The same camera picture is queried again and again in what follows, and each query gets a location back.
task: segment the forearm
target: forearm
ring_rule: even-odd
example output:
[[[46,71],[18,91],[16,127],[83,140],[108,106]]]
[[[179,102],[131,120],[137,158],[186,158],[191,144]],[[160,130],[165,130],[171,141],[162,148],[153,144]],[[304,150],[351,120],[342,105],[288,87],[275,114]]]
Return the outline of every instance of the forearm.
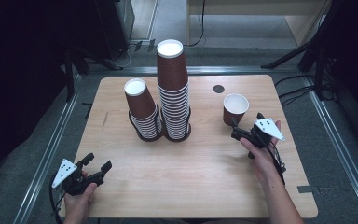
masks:
[[[261,185],[272,224],[304,223],[278,174],[266,178]]]

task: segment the gray floor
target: gray floor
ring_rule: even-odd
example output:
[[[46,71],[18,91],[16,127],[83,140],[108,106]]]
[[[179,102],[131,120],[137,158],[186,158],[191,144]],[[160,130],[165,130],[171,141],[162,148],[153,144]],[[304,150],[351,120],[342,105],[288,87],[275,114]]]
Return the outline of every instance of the gray floor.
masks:
[[[163,4],[166,4],[165,6],[171,6],[170,4],[174,2],[177,1],[159,1],[159,10],[152,32],[152,38],[156,38],[156,43],[166,38],[176,38],[185,41],[183,39],[183,26],[174,26],[175,21],[171,21],[170,17],[168,17],[170,14],[166,11],[168,9],[162,10]],[[179,15],[174,13],[171,15],[172,17],[182,17],[180,13]],[[194,29],[197,30],[198,18],[194,19],[195,20],[192,20],[192,24],[195,26]],[[197,46],[196,48],[185,49],[189,71],[195,71],[192,70],[194,66],[240,66],[240,70],[244,74],[254,72],[270,74],[275,82],[285,77],[298,75],[296,73],[296,64],[301,58],[301,55],[285,63],[275,71],[259,69],[260,64],[272,62],[289,52],[290,49],[296,47],[294,45],[294,39],[287,33],[287,26],[284,27],[284,24],[280,21],[275,21],[277,23],[269,23],[268,18],[260,18],[260,20],[264,22],[258,23],[257,32],[260,32],[259,35],[248,32],[248,35],[243,40],[241,40],[241,33],[234,32],[230,35],[227,33],[228,31],[222,33],[227,37],[236,37],[228,39],[227,41],[223,37],[214,38],[215,35],[208,34],[206,27],[205,44]],[[205,24],[211,21],[212,19],[209,20],[205,18]],[[269,31],[271,27],[277,28],[278,30],[271,32]],[[91,63],[90,74],[81,77],[81,82],[79,82],[80,84],[76,89],[78,96],[72,115],[62,134],[61,142],[57,145],[57,151],[48,168],[47,176],[44,179],[42,178],[43,185],[37,194],[33,208],[29,210],[28,221],[22,223],[54,223],[48,204],[48,180],[59,166],[62,158],[72,160],[75,157],[82,132],[87,122],[85,117],[89,110],[89,106],[83,105],[82,103],[93,102],[100,80],[104,77],[155,75],[155,73],[153,73],[156,68],[155,49],[150,52],[147,51],[147,48],[142,48],[136,52],[130,49],[129,54],[131,56],[131,63],[124,68],[123,71],[108,71],[97,63]],[[123,57],[117,61],[117,63],[127,64],[129,61],[129,57]],[[210,73],[199,71],[191,73],[190,75],[210,75]],[[281,94],[303,86],[304,82],[301,78],[293,79],[279,85],[277,92]],[[49,111],[40,120],[33,135],[20,147],[13,150],[5,162],[3,162],[0,169],[0,223],[12,223],[18,214],[22,200],[33,180],[34,172],[48,147],[50,137],[54,133],[55,125],[64,110],[65,91],[66,90],[63,90],[56,98]],[[358,166],[358,145],[351,125],[346,120],[339,105],[334,102],[324,103],[329,109],[354,162]],[[358,197],[353,190],[351,182],[343,169],[311,99],[309,96],[302,97],[291,105],[285,106],[283,110],[288,119],[310,185],[317,189],[313,194],[319,209],[319,214],[316,218],[307,219],[306,222],[358,223]],[[104,218],[101,220],[101,223],[118,222],[118,219]],[[88,223],[97,223],[97,220],[90,219]],[[230,220],[229,223],[245,222],[243,220]]]

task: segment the brown paper cup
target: brown paper cup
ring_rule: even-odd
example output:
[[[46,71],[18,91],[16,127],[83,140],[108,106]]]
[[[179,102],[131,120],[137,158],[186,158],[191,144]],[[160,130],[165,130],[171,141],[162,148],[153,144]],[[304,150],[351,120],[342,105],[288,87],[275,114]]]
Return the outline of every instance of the brown paper cup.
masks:
[[[183,45],[177,40],[164,40],[157,46],[158,84],[166,91],[181,90],[188,82]]]
[[[249,109],[249,102],[244,96],[233,93],[226,96],[223,108],[223,122],[231,126],[231,118],[240,122],[245,112]]]
[[[140,78],[133,78],[124,85],[127,103],[131,114],[137,119],[145,119],[155,112],[156,104]]]

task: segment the hand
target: hand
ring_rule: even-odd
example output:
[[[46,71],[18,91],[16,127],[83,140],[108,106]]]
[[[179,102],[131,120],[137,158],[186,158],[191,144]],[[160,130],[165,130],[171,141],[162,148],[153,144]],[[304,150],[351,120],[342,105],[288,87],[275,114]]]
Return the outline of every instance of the hand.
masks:
[[[275,123],[278,129],[281,129],[281,121],[277,120]],[[279,176],[278,172],[275,169],[273,159],[269,155],[269,152],[266,148],[255,147],[249,140],[246,138],[240,139],[241,144],[252,152],[255,156],[255,175],[257,179],[263,184],[267,179]],[[271,143],[276,145],[278,142],[277,138],[272,138]],[[275,155],[275,148],[270,147],[272,154]]]
[[[83,194],[76,196],[65,194],[66,216],[64,224],[80,224],[86,221],[89,216],[89,206],[92,203],[96,189],[97,184],[91,183]]]

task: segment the black equipment stand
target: black equipment stand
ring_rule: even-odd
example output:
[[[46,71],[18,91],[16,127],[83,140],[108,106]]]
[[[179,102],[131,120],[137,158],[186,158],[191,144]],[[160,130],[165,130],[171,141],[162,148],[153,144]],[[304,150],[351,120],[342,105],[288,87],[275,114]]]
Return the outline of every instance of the black equipment stand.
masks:
[[[273,63],[261,65],[261,68],[274,69],[305,51],[303,57],[298,63],[297,68],[301,73],[309,72],[313,64],[316,62],[315,93],[322,101],[322,77],[324,75],[324,63],[326,58],[325,39],[328,37],[328,30],[330,29],[333,21],[337,19],[338,10],[343,5],[343,2],[345,1],[334,0],[332,2],[330,10],[324,18],[324,21],[322,22],[318,31],[310,41],[298,47],[297,49],[294,49],[293,51],[287,53]]]

